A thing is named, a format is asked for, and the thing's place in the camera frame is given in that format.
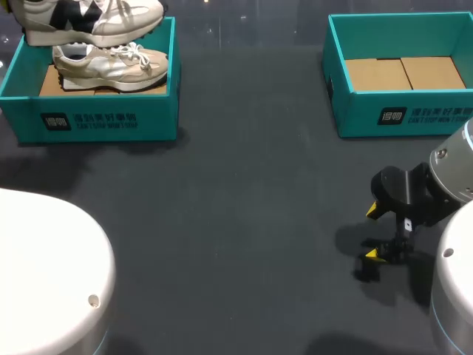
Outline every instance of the screw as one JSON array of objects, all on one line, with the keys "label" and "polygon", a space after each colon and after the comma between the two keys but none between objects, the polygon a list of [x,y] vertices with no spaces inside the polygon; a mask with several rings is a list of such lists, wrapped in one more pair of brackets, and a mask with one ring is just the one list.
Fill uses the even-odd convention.
[{"label": "screw", "polygon": [[444,158],[446,156],[446,149],[442,149],[442,150],[439,150],[437,152],[437,158],[441,159],[441,158]]}]

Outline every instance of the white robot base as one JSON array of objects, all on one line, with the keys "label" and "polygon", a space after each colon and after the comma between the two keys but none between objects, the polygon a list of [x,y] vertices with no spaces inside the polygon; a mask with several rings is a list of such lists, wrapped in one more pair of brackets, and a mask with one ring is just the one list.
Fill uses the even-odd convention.
[{"label": "white robot base", "polygon": [[430,319],[441,354],[473,354],[473,202],[450,220],[435,261]]},{"label": "white robot base", "polygon": [[103,355],[115,259],[86,212],[0,189],[0,355]]}]

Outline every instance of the teal box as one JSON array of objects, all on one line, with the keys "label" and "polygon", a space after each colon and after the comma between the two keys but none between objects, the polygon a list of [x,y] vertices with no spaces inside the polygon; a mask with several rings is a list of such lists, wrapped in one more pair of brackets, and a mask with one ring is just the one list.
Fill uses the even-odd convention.
[{"label": "teal box", "polygon": [[22,40],[0,87],[0,107],[18,142],[175,140],[180,88],[175,19],[165,18],[136,42],[169,55],[166,94],[38,97],[52,50]]},{"label": "teal box", "polygon": [[[450,56],[466,89],[355,91],[345,60]],[[473,115],[471,13],[330,15],[322,59],[340,137],[449,135]]]}]

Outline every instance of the beige sneaker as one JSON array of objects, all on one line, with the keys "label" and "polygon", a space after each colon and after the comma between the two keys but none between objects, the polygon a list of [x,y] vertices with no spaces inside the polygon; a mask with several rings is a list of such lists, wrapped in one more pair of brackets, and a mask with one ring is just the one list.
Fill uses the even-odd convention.
[{"label": "beige sneaker", "polygon": [[52,59],[62,77],[64,90],[98,87],[134,92],[164,83],[168,56],[130,42],[123,47],[102,50],[91,44],[53,47]]},{"label": "beige sneaker", "polygon": [[7,0],[30,46],[129,43],[152,31],[167,10],[158,0]]}]

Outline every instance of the open box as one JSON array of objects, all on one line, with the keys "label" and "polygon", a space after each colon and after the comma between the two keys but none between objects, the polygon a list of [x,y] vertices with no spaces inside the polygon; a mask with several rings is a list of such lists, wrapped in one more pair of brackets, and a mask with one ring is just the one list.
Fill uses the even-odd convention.
[{"label": "open box", "polygon": [[22,39],[0,87],[0,107],[20,143],[167,141],[177,137],[180,57],[175,20],[145,38],[146,49],[168,54],[165,86],[134,94],[64,92],[49,47]]},{"label": "open box", "polygon": [[341,137],[448,135],[473,115],[471,13],[328,20],[322,66]]}]

